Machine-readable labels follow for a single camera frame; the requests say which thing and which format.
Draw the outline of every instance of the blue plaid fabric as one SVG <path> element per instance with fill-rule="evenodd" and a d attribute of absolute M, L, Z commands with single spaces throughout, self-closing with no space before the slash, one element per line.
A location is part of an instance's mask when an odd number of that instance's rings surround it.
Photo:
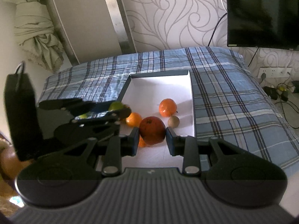
<path fill-rule="evenodd" d="M 224 138 L 280 166 L 288 176 L 299 169 L 298 137 L 247 69 L 238 53 L 217 47 L 120 55 L 74 66 L 46 80 L 40 101 L 117 99 L 128 75 L 189 69 L 196 136 Z"/>

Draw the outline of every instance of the curtain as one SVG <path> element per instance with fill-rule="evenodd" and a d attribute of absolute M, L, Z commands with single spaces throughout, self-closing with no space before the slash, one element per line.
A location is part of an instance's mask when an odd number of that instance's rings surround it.
<path fill-rule="evenodd" d="M 56 72 L 63 63 L 63 47 L 54 35 L 46 5 L 40 0 L 3 0 L 15 3 L 14 35 L 27 60 Z"/>

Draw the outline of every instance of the television screen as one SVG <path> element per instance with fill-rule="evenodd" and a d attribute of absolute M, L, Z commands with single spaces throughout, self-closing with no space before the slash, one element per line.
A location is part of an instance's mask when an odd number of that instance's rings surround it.
<path fill-rule="evenodd" d="M 228 47 L 295 49 L 298 0 L 227 0 Z"/>

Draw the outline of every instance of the power outlet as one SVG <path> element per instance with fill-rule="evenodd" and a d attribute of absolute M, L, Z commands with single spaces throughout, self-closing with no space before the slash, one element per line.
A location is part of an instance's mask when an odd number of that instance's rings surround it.
<path fill-rule="evenodd" d="M 292 67 L 260 67 L 258 78 L 261 78 L 263 73 L 266 73 L 266 78 L 289 77 Z"/>

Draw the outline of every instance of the patterned wallpaper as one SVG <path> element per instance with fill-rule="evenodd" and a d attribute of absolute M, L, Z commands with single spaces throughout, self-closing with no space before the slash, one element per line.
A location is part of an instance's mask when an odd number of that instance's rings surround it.
<path fill-rule="evenodd" d="M 219 18 L 226 12 L 221 0 L 123 0 L 139 52 L 206 46 Z M 226 48 L 227 20 L 219 24 L 212 44 Z M 232 48 L 249 64 L 256 48 Z M 291 66 L 299 79 L 299 52 L 260 49 L 250 65 L 253 75 L 261 66 Z M 268 79 L 271 84 L 286 78 Z"/>

